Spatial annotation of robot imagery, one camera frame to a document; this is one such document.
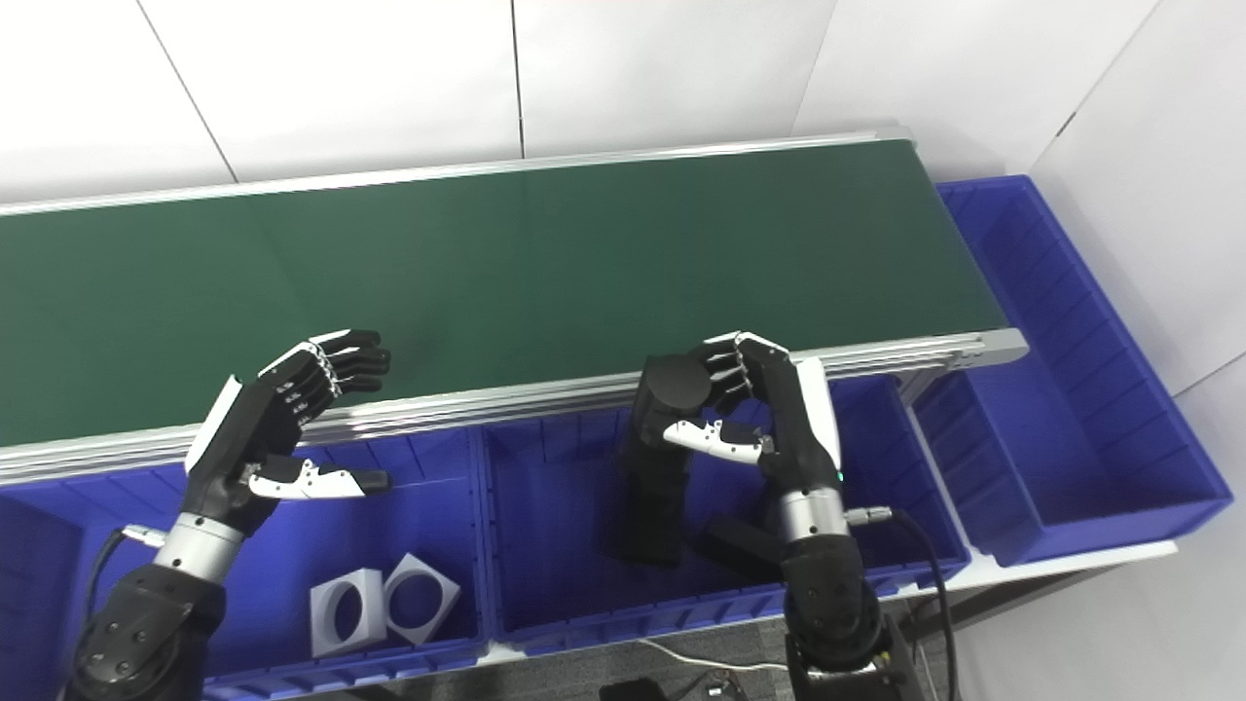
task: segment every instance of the white wall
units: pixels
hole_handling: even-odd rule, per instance
[[[0,2],[0,202],[513,158],[521,97],[528,156],[901,122],[1023,171],[1154,1]]]
[[[939,179],[1024,172],[1155,0],[840,0],[797,134],[898,122]]]
[[[1246,498],[1246,5],[1164,0],[1033,168],[1151,364]],[[1240,699],[1246,510],[1176,557],[969,628],[964,697]]]

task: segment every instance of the white cable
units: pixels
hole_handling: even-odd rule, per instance
[[[934,677],[931,675],[931,661],[926,659],[926,649],[921,642],[917,644],[917,651],[922,655],[922,671],[926,672],[926,681],[931,685],[931,696],[934,701],[939,701],[938,687],[934,686]]]
[[[168,534],[163,530],[148,528],[142,524],[126,525],[126,528],[121,529],[121,535],[125,535],[130,540],[137,540],[138,543],[157,550],[163,548],[164,540],[168,539]]]
[[[738,672],[751,672],[751,671],[756,671],[756,670],[782,670],[782,671],[787,671],[787,665],[780,665],[778,662],[758,662],[756,665],[731,665],[731,664],[728,664],[728,662],[716,662],[714,660],[701,660],[701,659],[698,659],[698,657],[688,657],[685,655],[680,655],[679,652],[675,652],[674,650],[670,650],[669,647],[667,647],[664,645],[659,645],[659,644],[657,644],[657,642],[654,642],[652,640],[644,639],[644,637],[637,640],[637,642],[639,642],[640,645],[648,645],[649,647],[653,647],[654,650],[662,650],[663,652],[665,652],[667,655],[670,655],[675,660],[679,660],[680,662],[687,662],[689,665],[700,665],[703,667],[721,667],[724,670],[735,670]]]

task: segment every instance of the floor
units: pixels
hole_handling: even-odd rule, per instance
[[[903,613],[903,604],[897,604]],[[693,657],[750,665],[782,662],[781,619],[668,635],[655,639]],[[915,667],[928,701],[947,701],[942,637],[923,641]],[[680,662],[638,642],[546,655],[502,665],[429,675],[384,685],[404,701],[597,701],[602,686],[638,677],[657,681],[670,701],[711,699],[706,686],[715,682],[708,667]],[[758,670],[736,672],[748,701],[790,701],[787,672]],[[315,701],[392,700],[389,694],[325,694]]]

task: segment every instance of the blue storage bin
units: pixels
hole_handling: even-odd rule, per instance
[[[475,664],[488,639],[482,613],[492,609],[478,449],[475,431],[451,430],[300,452],[384,468],[395,489],[368,499],[282,504],[247,542],[226,581],[229,604],[209,644],[206,697],[277,699]],[[171,527],[184,484],[181,466],[169,466],[0,491],[0,700],[56,696],[100,545],[127,523]],[[313,660],[308,590],[359,568],[388,575],[409,552],[462,586],[435,640],[414,647],[391,633],[378,647]],[[152,555],[122,543],[103,570],[96,606]],[[392,608],[415,616],[411,609],[429,595],[404,585]]]
[[[968,562],[934,478],[890,379],[832,385],[851,507],[908,510],[930,533],[948,575]],[[736,421],[768,423],[748,403]],[[621,515],[617,469],[625,411],[486,427],[497,636],[530,654],[630,640],[782,613],[779,584],[740,575],[685,549],[677,569],[603,555]],[[698,456],[687,493],[685,533],[715,513],[755,519],[764,481],[756,468]],[[881,594],[928,581],[918,547],[890,525],[858,529],[871,584]]]
[[[1232,501],[1024,176],[939,186],[1023,360],[941,380],[917,417],[969,540],[1003,565],[1187,534]]]

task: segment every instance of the white plastic part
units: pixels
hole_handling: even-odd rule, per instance
[[[348,591],[359,593],[359,624],[345,639],[338,636],[334,619],[338,605]],[[360,647],[383,642],[385,630],[385,584],[380,570],[359,569],[335,580],[312,588],[312,656],[344,655]]]
[[[121,529],[121,535],[157,550],[164,547],[164,540],[168,538],[168,533],[142,524],[127,524]]]
[[[324,342],[326,340],[333,340],[334,337],[341,337],[343,335],[346,335],[348,332],[350,332],[349,327],[341,327],[341,329],[338,329],[338,330],[330,330],[329,332],[321,332],[320,335],[313,335],[308,340],[310,340],[312,342],[315,342],[316,345],[319,345],[319,344],[321,344],[321,342]]]
[[[814,431],[814,438],[835,461],[835,469],[842,471],[840,427],[835,421],[835,407],[831,405],[831,392],[826,388],[826,371],[822,370],[822,362],[817,359],[807,359],[796,364],[796,376],[800,379],[800,393],[805,400],[809,428]]]
[[[740,331],[740,330],[730,330],[730,331],[726,331],[726,332],[720,332],[720,334],[718,334],[718,335],[714,335],[714,336],[710,336],[710,337],[706,337],[705,340],[701,340],[701,342],[706,342],[706,344],[709,344],[709,342],[718,342],[718,341],[720,341],[720,340],[736,340],[736,339],[738,339],[738,336],[739,336],[739,335],[740,335],[741,332],[743,332],[743,331]]]
[[[770,339],[766,339],[766,337],[761,337],[760,335],[758,335],[758,334],[755,334],[753,331],[749,331],[749,330],[738,330],[738,331],[735,331],[735,344],[739,345],[741,340],[756,340],[758,342],[760,342],[763,345],[766,345],[769,347],[774,347],[775,350],[779,350],[780,354],[791,356],[791,350],[787,350],[786,347],[784,347],[782,345],[779,345],[774,340],[770,340]]]
[[[272,364],[264,366],[264,370],[262,370],[258,374],[255,374],[255,377],[260,377],[264,374],[267,374],[268,371],[275,369],[277,366],[280,366],[282,364],[284,364],[285,361],[290,360],[292,357],[302,354],[303,350],[307,350],[308,354],[312,354],[313,356],[315,356],[318,347],[319,347],[319,345],[316,345],[312,340],[300,340],[298,344],[294,345],[294,347],[290,347],[289,350],[287,350],[285,354],[282,354],[280,356],[278,356],[275,361],[273,361]]]
[[[364,491],[348,471],[320,473],[312,461],[303,461],[299,479],[293,483],[275,482],[257,474],[250,476],[247,487],[255,497],[268,499],[341,499],[364,497]]]
[[[429,619],[429,623],[416,628],[402,628],[394,623],[394,618],[389,614],[389,610],[391,609],[394,593],[397,588],[404,581],[415,576],[431,578],[441,585],[441,604],[437,605],[437,613]],[[445,575],[430,568],[424,560],[407,553],[402,558],[402,562],[394,568],[394,573],[390,574],[389,579],[385,580],[385,623],[394,633],[407,639],[411,645],[424,645],[430,637],[434,636],[434,634],[437,633],[437,629],[441,628],[446,616],[450,615],[450,610],[454,609],[455,604],[459,601],[459,595],[461,593],[462,589],[457,584],[450,581],[450,579]]]
[[[191,441],[191,447],[186,452],[183,464],[186,466],[187,474],[194,469],[194,464],[199,462],[203,452],[208,449],[208,445],[216,438],[217,431],[221,430],[221,422],[226,421],[226,415],[229,413],[229,408],[238,400],[239,392],[242,392],[242,383],[238,382],[235,376],[229,376],[226,386],[221,388],[221,395],[217,395],[217,401],[212,403],[208,417],[203,420],[203,425],[199,426],[199,431],[194,435],[194,441]]]
[[[675,422],[662,433],[662,440],[733,463],[756,466],[761,459],[761,443],[726,443],[723,441],[723,422],[699,427],[692,422]]]

